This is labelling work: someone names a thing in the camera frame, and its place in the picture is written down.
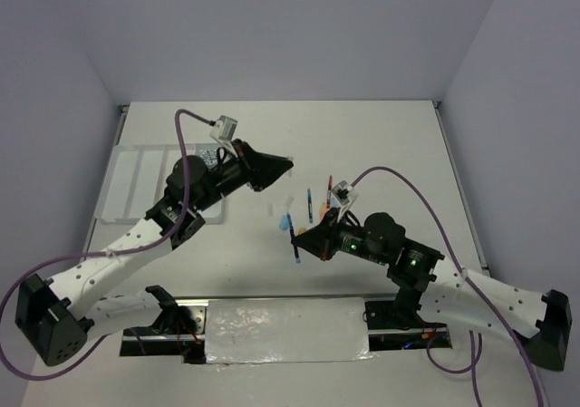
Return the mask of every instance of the white wall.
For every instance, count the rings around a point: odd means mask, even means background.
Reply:
[[[82,248],[118,111],[52,0],[0,0],[0,294],[28,267]],[[14,324],[7,354],[30,371],[35,353]],[[25,381],[0,366],[0,403]]]
[[[541,373],[552,407],[580,380],[579,50],[580,0],[496,0],[442,111],[494,275],[570,297],[566,369]]]
[[[493,0],[59,0],[118,102],[440,99]]]

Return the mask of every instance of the robotic arm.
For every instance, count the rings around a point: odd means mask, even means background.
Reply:
[[[445,323],[510,341],[506,328],[466,282],[469,278],[516,332],[533,364],[564,369],[572,324],[566,295],[529,292],[464,267],[458,270],[438,250],[407,238],[405,228],[384,212],[371,214],[361,225],[349,210],[357,195],[346,182],[334,187],[333,195],[339,208],[330,209],[294,244],[322,260],[342,251],[387,266],[387,277],[400,290],[388,313],[377,309],[379,317],[403,330],[409,322]]]
[[[195,235],[205,224],[201,210],[245,184],[261,191],[294,166],[288,158],[258,153],[246,142],[232,140],[236,126],[236,121],[222,116],[211,132],[224,153],[218,155],[217,166],[208,169],[203,159],[187,156],[185,181],[184,163],[179,160],[167,178],[163,198],[106,247],[105,256],[88,258],[46,280],[32,275],[20,285],[15,321],[45,364],[66,362],[87,341],[128,327],[147,326],[163,333],[181,325],[197,332],[189,310],[160,286],[146,287],[135,296],[106,294]],[[182,206],[186,189],[189,203]],[[564,369],[572,324],[566,295],[554,290],[545,295],[528,292],[458,269],[438,250],[407,238],[405,228],[384,212],[370,215],[362,225],[350,212],[357,195],[346,182],[334,187],[333,194],[339,208],[330,209],[320,225],[295,237],[294,244],[322,260],[343,251],[387,266],[387,277],[400,290],[393,305],[373,310],[377,317],[401,330],[417,322],[446,323],[509,339],[469,279],[513,327],[532,363]],[[169,239],[155,245],[169,232]]]
[[[195,235],[205,224],[199,211],[246,184],[262,191],[294,166],[288,158],[258,153],[244,141],[232,141],[236,126],[235,120],[222,116],[211,132],[224,153],[218,165],[208,169],[200,157],[187,156],[189,180],[185,181],[183,160],[179,160],[166,180],[163,198],[134,228],[103,250],[105,257],[88,258],[45,281],[32,275],[20,285],[16,324],[45,364],[63,363],[88,340],[127,327],[151,326],[163,332],[183,324],[195,333],[196,322],[187,308],[179,307],[160,286],[149,286],[135,296],[105,295]],[[189,204],[184,207],[180,202],[186,186]],[[187,212],[177,231],[153,246],[175,227],[182,209]],[[137,247],[145,248],[123,253]]]

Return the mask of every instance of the plastic tray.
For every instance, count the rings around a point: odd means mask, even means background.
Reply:
[[[211,168],[217,161],[216,143],[187,144]],[[135,224],[163,195],[165,180],[181,157],[179,145],[115,146],[95,209],[103,223]],[[202,212],[208,224],[220,224],[224,200]]]

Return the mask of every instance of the red pen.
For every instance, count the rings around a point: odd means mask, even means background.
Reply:
[[[333,175],[330,175],[328,178],[328,192],[326,193],[326,208],[330,209],[330,195],[331,191],[333,190]]]

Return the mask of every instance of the white table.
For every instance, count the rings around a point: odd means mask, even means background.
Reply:
[[[306,189],[314,212],[325,198],[328,175],[352,181],[373,165],[388,165],[412,180],[432,203],[461,262],[479,269],[450,159],[430,102],[137,102],[120,143],[175,143],[173,114],[189,108],[205,117],[239,120],[237,136],[258,151],[295,159],[291,177],[263,193],[240,189],[227,199],[225,222],[205,226],[186,245],[143,268],[114,292],[130,294],[159,284],[174,296],[300,296],[395,292],[380,266],[345,255],[321,262],[301,253],[294,262],[289,238],[278,229],[282,207],[295,197],[296,228],[306,223]],[[187,142],[210,142],[208,127],[184,118]],[[360,219],[385,210],[409,237],[446,252],[427,210],[401,182],[377,172],[357,189]],[[268,203],[275,207],[269,218]],[[97,224],[91,249],[101,249],[126,226]],[[452,330],[453,350],[440,361],[469,360],[467,336]],[[182,365],[175,357],[120,358],[121,336],[110,336],[80,369],[49,383],[30,383],[23,406],[199,405],[367,406],[474,405],[469,377],[449,377],[424,351],[383,352],[357,363]],[[46,369],[38,360],[37,373]],[[533,389],[511,344],[487,339],[478,367],[486,405],[533,405]]]

